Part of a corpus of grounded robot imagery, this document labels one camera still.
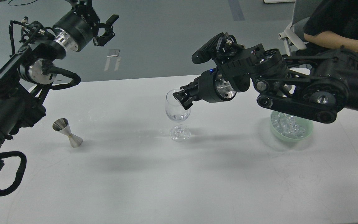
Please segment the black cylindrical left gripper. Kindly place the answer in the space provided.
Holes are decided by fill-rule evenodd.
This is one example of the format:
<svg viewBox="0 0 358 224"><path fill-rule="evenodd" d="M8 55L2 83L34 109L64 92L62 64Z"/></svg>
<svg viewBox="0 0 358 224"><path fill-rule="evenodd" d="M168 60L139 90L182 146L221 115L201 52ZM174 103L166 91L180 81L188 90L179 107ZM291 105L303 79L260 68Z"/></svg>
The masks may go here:
<svg viewBox="0 0 358 224"><path fill-rule="evenodd" d="M53 26L56 34L54 41L65 51L81 51L92 39L95 46L103 47L115 37L113 24L119 19L113 14L105 23L100 19L92 6L92 0L66 0L71 5L71 11L65 14ZM104 34L98 36L99 28Z"/></svg>

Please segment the person's bare forearm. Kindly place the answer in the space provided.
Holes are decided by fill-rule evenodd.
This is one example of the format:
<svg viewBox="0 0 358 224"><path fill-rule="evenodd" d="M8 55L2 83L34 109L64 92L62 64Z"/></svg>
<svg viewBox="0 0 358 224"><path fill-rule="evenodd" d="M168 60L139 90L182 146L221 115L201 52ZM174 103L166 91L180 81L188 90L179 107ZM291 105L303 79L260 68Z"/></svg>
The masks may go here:
<svg viewBox="0 0 358 224"><path fill-rule="evenodd" d="M304 39L328 49L339 49L344 46L358 53L358 40L340 36L332 31L324 31L317 35L304 34Z"/></svg>

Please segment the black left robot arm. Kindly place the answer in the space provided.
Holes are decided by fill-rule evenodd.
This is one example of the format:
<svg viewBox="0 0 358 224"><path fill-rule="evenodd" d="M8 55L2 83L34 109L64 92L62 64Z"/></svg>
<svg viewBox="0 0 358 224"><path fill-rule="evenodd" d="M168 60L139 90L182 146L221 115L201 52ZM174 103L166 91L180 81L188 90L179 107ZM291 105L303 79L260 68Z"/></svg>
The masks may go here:
<svg viewBox="0 0 358 224"><path fill-rule="evenodd" d="M64 59L69 50L81 51L90 41L104 46L115 36L117 14L102 23L91 0L69 3L71 10L52 27L38 21L29 23L28 17L10 21L12 54L0 69L0 148L20 128L33 127L46 115L43 103L50 90L71 88L81 82L79 75L55 66L54 60ZM19 151L0 152L0 171L4 159L13 156L20 159L20 164L13 183L0 189L0 197L14 192L24 176L27 158Z"/></svg>

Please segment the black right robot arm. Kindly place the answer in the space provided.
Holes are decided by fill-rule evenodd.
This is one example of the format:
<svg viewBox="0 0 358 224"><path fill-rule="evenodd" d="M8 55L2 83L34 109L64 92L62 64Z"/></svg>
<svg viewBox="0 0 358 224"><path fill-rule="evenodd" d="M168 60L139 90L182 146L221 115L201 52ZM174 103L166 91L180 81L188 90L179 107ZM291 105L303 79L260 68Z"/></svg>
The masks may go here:
<svg viewBox="0 0 358 224"><path fill-rule="evenodd" d="M287 56L262 44L245 48L233 35L220 33L193 55L194 64L213 60L173 97L185 110L194 101L232 100L249 89L263 108L330 124L344 108L358 111L358 53L341 47L317 56Z"/></svg>

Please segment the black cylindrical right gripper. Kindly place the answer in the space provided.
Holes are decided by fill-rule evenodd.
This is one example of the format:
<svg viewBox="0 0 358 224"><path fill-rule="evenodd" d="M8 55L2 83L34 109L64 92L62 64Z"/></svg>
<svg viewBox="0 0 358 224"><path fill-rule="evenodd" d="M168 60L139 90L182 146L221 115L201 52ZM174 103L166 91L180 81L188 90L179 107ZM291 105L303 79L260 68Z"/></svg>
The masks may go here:
<svg viewBox="0 0 358 224"><path fill-rule="evenodd" d="M217 70L204 71L198 82L190 82L175 90L173 97L181 101L185 110L193 106L193 101L204 100L209 103L231 101L237 92L229 81Z"/></svg>

